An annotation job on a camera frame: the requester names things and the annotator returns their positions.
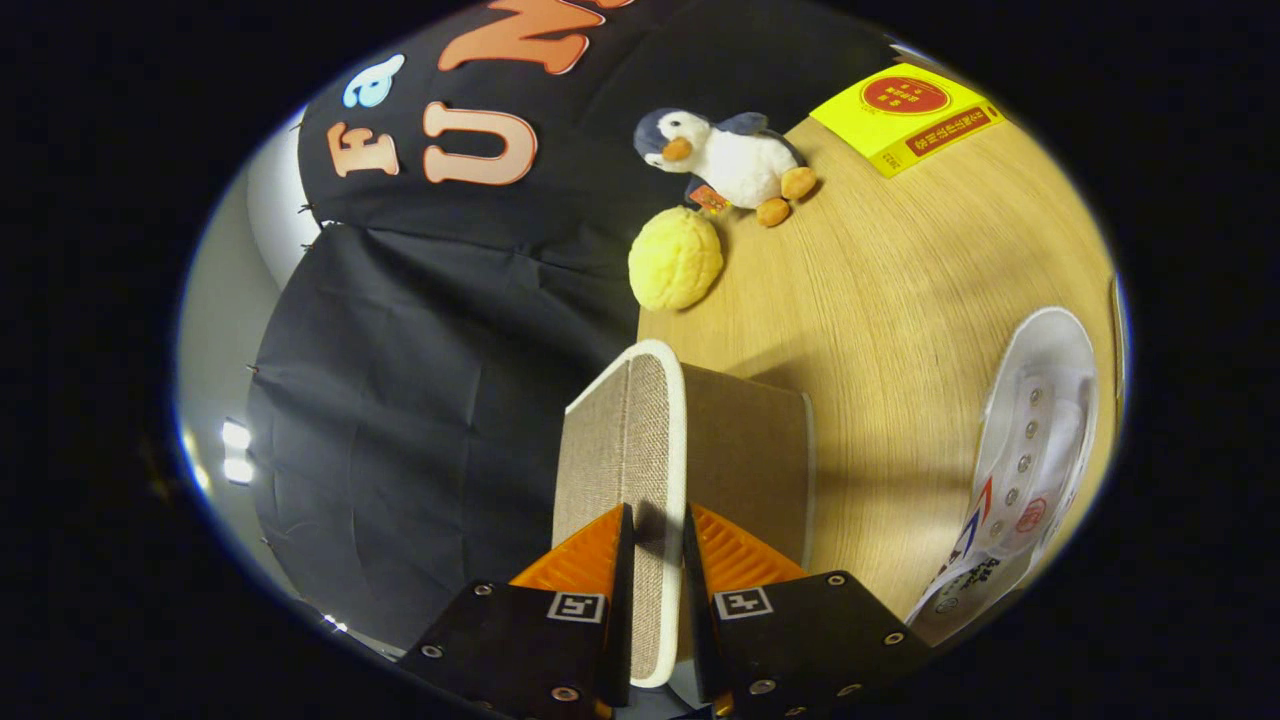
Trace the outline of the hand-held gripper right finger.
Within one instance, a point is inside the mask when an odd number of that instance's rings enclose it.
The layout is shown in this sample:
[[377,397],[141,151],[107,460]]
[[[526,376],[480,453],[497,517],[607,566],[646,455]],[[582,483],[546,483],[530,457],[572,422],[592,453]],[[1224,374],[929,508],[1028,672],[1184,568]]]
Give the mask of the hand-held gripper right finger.
[[698,719],[835,719],[932,648],[850,573],[810,573],[690,503],[684,569]]

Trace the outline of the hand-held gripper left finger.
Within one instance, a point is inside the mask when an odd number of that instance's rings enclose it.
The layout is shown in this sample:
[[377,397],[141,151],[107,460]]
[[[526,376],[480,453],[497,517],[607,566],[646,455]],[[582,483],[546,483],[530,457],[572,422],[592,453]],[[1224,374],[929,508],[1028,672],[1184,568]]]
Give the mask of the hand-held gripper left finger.
[[517,577],[465,587],[399,669],[506,719],[613,719],[630,701],[634,560],[618,503]]

